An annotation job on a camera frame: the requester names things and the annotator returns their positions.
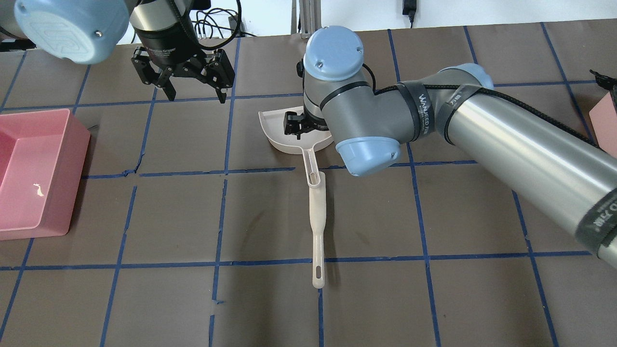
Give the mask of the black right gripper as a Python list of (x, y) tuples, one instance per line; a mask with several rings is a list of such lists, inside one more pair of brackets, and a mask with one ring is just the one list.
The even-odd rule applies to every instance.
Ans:
[(283, 132), (285, 135), (302, 135), (312, 131), (329, 131), (326, 121), (317, 117), (307, 110), (297, 113), (285, 111), (283, 117)]

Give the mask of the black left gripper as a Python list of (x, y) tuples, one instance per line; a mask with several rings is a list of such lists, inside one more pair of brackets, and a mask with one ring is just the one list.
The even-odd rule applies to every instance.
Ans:
[(227, 90), (234, 85), (236, 77), (233, 64), (225, 50), (220, 47), (202, 53), (182, 53), (173, 56), (176, 49), (168, 49), (167, 55), (155, 57), (145, 47), (138, 46), (131, 57), (137, 75), (145, 85), (163, 90), (168, 101), (176, 99), (172, 78), (195, 79), (214, 88), (219, 103), (224, 105)]

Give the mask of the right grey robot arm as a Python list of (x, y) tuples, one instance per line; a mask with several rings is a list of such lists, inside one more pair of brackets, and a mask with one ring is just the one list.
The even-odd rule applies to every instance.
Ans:
[(283, 131), (329, 131), (353, 176), (395, 164), (401, 145), (440, 134), (529, 200), (590, 253), (616, 266), (617, 162), (573, 128), (496, 92), (478, 64), (439, 70), (377, 92), (363, 75), (364, 46), (342, 26), (309, 38), (297, 67), (303, 105)]

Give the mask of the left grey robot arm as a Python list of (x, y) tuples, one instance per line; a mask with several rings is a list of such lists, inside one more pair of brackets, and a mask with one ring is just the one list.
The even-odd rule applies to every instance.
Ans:
[(194, 79), (214, 88), (224, 103), (235, 79), (224, 51), (230, 39), (201, 44), (190, 15), (209, 6), (208, 0), (3, 0), (1, 37), (93, 65), (110, 57), (132, 27), (141, 44), (131, 63), (142, 84), (159, 88), (174, 101), (172, 78)]

